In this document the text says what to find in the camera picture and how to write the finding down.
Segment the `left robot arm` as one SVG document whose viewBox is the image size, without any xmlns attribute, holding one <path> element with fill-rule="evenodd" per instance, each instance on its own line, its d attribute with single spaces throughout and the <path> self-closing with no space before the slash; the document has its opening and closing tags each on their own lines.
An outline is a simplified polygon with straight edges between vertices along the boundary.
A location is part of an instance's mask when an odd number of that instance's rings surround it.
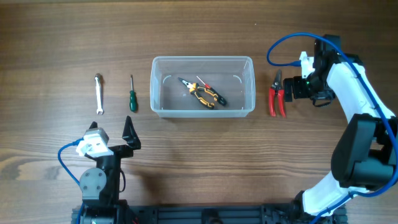
<svg viewBox="0 0 398 224">
<path fill-rule="evenodd" d="M 126 188 L 120 184 L 125 179 L 121 160 L 134 155 L 141 148 L 132 119 L 126 117 L 122 139 L 125 144 L 108 146 L 109 137 L 103 128 L 92 122 L 83 139 L 77 145 L 77 153 L 96 162 L 94 168 L 86 170 L 79 179 L 82 205 L 72 211 L 72 223 L 76 224 L 132 224 L 138 223 L 138 216 L 130 209 L 119 194 Z"/>
</svg>

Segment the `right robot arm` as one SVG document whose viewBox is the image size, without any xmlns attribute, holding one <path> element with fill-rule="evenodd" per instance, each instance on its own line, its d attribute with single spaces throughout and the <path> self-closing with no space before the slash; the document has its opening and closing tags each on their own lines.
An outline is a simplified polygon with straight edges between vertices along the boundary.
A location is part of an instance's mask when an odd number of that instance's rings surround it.
<svg viewBox="0 0 398 224">
<path fill-rule="evenodd" d="M 340 223 L 338 209 L 376 197 L 397 183 L 397 116 L 377 96 L 362 61 L 341 50 L 337 35 L 313 35 L 314 55 L 292 62 L 302 74 L 284 80 L 284 100 L 308 98 L 315 107 L 340 102 L 348 125 L 331 157 L 331 170 L 291 202 L 289 218 L 302 223 Z"/>
</svg>

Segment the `red handled cutting pliers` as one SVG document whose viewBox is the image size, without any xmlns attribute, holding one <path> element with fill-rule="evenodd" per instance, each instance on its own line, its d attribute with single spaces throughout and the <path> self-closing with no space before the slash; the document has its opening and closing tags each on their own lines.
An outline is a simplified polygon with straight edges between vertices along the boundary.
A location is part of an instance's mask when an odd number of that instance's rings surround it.
<svg viewBox="0 0 398 224">
<path fill-rule="evenodd" d="M 271 116 L 276 117 L 274 100 L 275 97 L 277 97 L 279 104 L 279 111 L 284 118 L 286 117 L 285 108 L 284 108 L 284 96 L 285 93 L 282 85 L 282 71 L 281 69 L 279 69 L 275 75 L 271 87 L 269 88 L 269 112 Z"/>
</svg>

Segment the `orange black needle-nose pliers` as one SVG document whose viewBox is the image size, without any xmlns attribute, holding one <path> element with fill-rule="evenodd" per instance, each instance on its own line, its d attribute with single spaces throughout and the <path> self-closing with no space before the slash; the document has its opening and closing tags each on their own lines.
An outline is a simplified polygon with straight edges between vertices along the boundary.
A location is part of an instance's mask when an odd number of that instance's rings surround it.
<svg viewBox="0 0 398 224">
<path fill-rule="evenodd" d="M 204 97 L 200 94 L 201 91 L 197 89 L 198 83 L 190 83 L 180 77 L 178 77 L 178 80 L 181 81 L 188 88 L 190 94 L 193 95 L 205 108 L 212 110 L 215 107 L 214 103 L 206 101 Z"/>
</svg>

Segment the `black red precision screwdriver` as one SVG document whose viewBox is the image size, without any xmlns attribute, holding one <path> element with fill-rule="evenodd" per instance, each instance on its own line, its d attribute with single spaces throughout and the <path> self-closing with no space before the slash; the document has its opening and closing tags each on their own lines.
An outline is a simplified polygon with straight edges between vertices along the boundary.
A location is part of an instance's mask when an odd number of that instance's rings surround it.
<svg viewBox="0 0 398 224">
<path fill-rule="evenodd" d="M 205 93 L 211 95 L 215 101 L 217 101 L 220 105 L 226 106 L 227 101 L 209 84 L 205 83 L 201 78 L 197 77 L 199 81 L 202 82 L 203 86 L 197 85 L 197 89 L 200 91 L 204 91 Z"/>
</svg>

